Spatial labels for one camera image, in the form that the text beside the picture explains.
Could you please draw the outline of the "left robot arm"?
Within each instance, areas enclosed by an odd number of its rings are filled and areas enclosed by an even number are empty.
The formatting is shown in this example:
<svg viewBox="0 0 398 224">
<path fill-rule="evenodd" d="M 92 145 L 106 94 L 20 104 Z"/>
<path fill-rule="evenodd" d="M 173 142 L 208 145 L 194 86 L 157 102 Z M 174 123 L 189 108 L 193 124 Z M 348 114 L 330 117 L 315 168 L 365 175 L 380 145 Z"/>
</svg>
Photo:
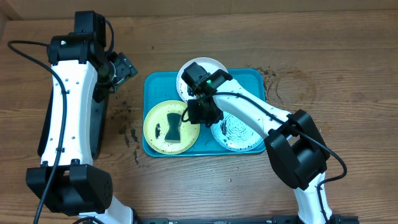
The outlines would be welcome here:
<svg viewBox="0 0 398 224">
<path fill-rule="evenodd" d="M 136 223 L 113 194 L 110 174 L 96 168 L 108 96 L 137 70 L 106 39 L 111 24 L 94 11 L 75 13 L 73 32 L 47 46 L 52 95 L 39 144 L 40 165 L 26 183 L 40 207 L 81 223 Z"/>
</svg>

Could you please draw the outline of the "dark green sponge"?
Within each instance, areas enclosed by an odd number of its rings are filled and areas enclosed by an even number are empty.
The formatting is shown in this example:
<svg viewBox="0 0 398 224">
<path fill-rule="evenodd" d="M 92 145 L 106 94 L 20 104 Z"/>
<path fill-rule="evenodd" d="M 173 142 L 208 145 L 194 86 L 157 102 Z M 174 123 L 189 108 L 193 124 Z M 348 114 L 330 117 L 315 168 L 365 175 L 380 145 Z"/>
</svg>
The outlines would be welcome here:
<svg viewBox="0 0 398 224">
<path fill-rule="evenodd" d="M 180 137 L 180 126 L 182 123 L 181 115 L 178 113 L 169 113 L 167 115 L 167 121 L 169 123 L 169 130 L 165 135 L 165 142 L 179 143 Z"/>
</svg>

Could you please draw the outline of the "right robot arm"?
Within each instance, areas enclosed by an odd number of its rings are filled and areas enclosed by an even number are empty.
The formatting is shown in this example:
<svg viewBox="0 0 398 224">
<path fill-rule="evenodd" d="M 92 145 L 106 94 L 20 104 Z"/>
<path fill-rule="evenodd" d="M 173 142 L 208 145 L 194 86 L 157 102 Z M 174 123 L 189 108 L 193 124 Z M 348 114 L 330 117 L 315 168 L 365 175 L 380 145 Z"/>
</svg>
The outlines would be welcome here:
<svg viewBox="0 0 398 224">
<path fill-rule="evenodd" d="M 207 126 L 229 113 L 263 138 L 271 167 L 294 190 L 302 223 L 329 223 L 332 211 L 323 189 L 330 157 L 311 116 L 278 109 L 248 92 L 228 72 L 208 72 L 192 62 L 181 79 L 196 95 L 189 100 L 182 121 Z"/>
</svg>

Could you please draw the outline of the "yellow-green rimmed plate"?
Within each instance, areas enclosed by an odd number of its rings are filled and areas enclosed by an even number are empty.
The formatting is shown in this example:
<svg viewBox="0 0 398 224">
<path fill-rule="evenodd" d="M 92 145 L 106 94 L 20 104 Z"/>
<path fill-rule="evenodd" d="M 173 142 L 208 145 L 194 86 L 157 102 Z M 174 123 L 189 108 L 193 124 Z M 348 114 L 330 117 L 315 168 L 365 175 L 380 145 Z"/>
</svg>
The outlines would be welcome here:
<svg viewBox="0 0 398 224">
<path fill-rule="evenodd" d="M 197 141 L 200 125 L 187 121 L 187 114 L 183 114 L 187 104 L 182 101 L 168 100 L 155 105 L 144 119 L 143 134 L 149 146 L 161 155 L 176 155 L 190 149 Z M 179 143 L 165 142 L 165 135 L 169 130 L 167 115 L 178 113 L 181 115 Z"/>
</svg>

